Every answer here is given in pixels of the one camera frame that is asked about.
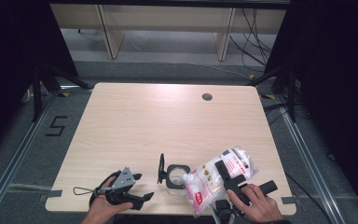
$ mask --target black plastic part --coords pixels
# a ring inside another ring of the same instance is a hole
[[[246,180],[245,176],[238,175],[235,178],[231,178],[223,161],[217,161],[214,165],[216,166],[220,176],[222,176],[225,189],[231,189],[241,198],[241,191],[238,185]]]
[[[166,178],[167,178],[167,172],[164,171],[164,153],[161,153],[161,155],[159,156],[157,183],[161,184],[162,180]]]
[[[92,202],[95,200],[95,198],[98,196],[98,191],[101,189],[101,187],[106,183],[106,181],[111,178],[112,176],[118,177],[121,174],[121,171],[117,171],[115,173],[112,173],[110,176],[108,176],[101,185],[96,188],[91,197],[89,198],[89,206],[91,206]],[[135,174],[132,175],[135,180],[139,180],[142,175],[141,174]],[[112,181],[108,186],[112,187],[113,184],[116,182],[116,180]],[[142,206],[144,205],[144,202],[150,201],[150,199],[153,197],[154,192],[147,193],[143,197],[135,196],[129,194],[130,189],[133,187],[133,185],[127,186],[122,189],[116,189],[115,191],[107,190],[105,192],[105,198],[110,204],[121,204],[121,203],[132,203],[133,207],[132,210],[141,210]]]
[[[170,173],[174,169],[184,170],[186,172],[186,174],[188,174],[188,173],[190,173],[190,167],[188,167],[186,165],[172,164],[172,165],[169,165],[168,168],[167,168],[167,177],[166,177],[166,180],[165,180],[165,182],[167,184],[167,188],[169,188],[169,189],[183,189],[183,184],[176,185],[176,184],[173,184],[173,182],[170,180]]]
[[[231,205],[227,200],[218,200],[215,202],[216,214],[219,216],[220,222],[225,224],[228,223],[233,211]]]
[[[174,184],[170,178],[169,175],[171,173],[171,171],[173,171],[174,169],[181,169],[184,170],[187,174],[190,173],[190,167],[186,166],[186,165],[179,165],[179,164],[171,164],[168,166],[167,168],[167,172],[164,171],[164,153],[161,153],[161,155],[159,156],[159,165],[158,165],[158,184],[162,183],[162,180],[165,179],[165,183],[167,185],[167,188],[169,189],[183,189],[183,184],[182,185],[176,185]]]
[[[277,185],[275,184],[275,182],[273,180],[270,180],[269,182],[264,183],[264,184],[260,185],[259,187],[260,187],[261,191],[265,195],[267,195],[267,194],[271,193],[272,191],[278,189]],[[243,195],[243,203],[247,204],[247,205],[250,204],[249,198],[246,197],[245,195]]]

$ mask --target wooden table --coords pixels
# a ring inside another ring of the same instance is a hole
[[[213,99],[204,100],[204,93]],[[284,215],[294,214],[296,205],[281,200],[292,193],[254,87],[99,83],[52,188],[62,196],[48,198],[46,208],[88,211],[90,194],[76,196],[73,188],[94,189],[128,166],[143,175],[131,194],[155,192],[141,211],[128,213],[192,215],[185,196],[169,194],[165,181],[157,184],[160,154],[165,169],[185,164],[194,170],[235,146],[245,148],[260,170],[249,182],[274,180],[278,190],[269,196]]]

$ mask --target black handle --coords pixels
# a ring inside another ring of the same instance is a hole
[[[260,187],[261,191],[264,193],[264,195],[267,195],[267,194],[271,193],[272,191],[278,189],[277,185],[275,184],[275,182],[273,180],[270,180],[269,182],[264,183],[264,184],[260,185],[259,187]],[[249,205],[250,200],[244,194],[242,194],[242,201],[244,204]]]

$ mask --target gray carpet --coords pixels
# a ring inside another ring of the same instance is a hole
[[[218,66],[219,69],[241,73],[244,77],[223,72],[212,67],[190,64],[171,63],[81,63],[76,62],[80,79],[94,85],[98,82],[139,82],[139,83],[185,83],[185,84],[217,84],[217,85],[245,85],[249,75],[261,76],[261,73],[250,71],[243,66]],[[60,79],[62,85],[71,84]],[[273,79],[260,85],[260,94],[271,93],[270,86]],[[11,187],[0,204],[0,223],[79,223],[84,213],[50,213],[45,209],[48,189],[53,185],[59,172],[66,150],[75,133],[81,118],[89,92],[71,92],[67,97],[58,97],[40,128],[32,146],[22,162],[21,168],[15,176]],[[273,105],[275,100],[261,100],[263,106]],[[58,119],[56,124],[65,126],[61,136],[46,136],[58,130],[49,128],[56,116],[66,116]],[[12,120],[7,133],[0,144],[0,176],[5,171],[12,155],[17,150],[22,137],[31,125],[33,104],[27,103],[19,107],[15,119]],[[306,167],[298,153],[295,142],[289,133],[282,113],[275,109],[268,113],[268,122],[277,149],[281,156],[282,165],[286,173],[293,177],[320,205],[321,201],[315,187],[310,180]],[[327,159],[328,149],[319,136],[317,130],[308,118],[307,111],[302,106],[296,107],[297,125],[314,157],[324,179],[335,196],[347,223],[358,223],[358,199],[350,184],[334,161]],[[294,216],[288,217],[293,223],[328,223],[322,211],[303,192],[303,190],[289,180],[292,192],[300,195],[306,211],[297,205]]]

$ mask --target plastic bag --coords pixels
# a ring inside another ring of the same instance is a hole
[[[258,172],[252,158],[243,148],[232,147],[184,175],[186,197],[193,207],[194,217],[198,217],[209,204],[223,198],[226,194],[223,179],[214,165],[221,160],[231,178],[244,175],[246,180],[249,180]]]

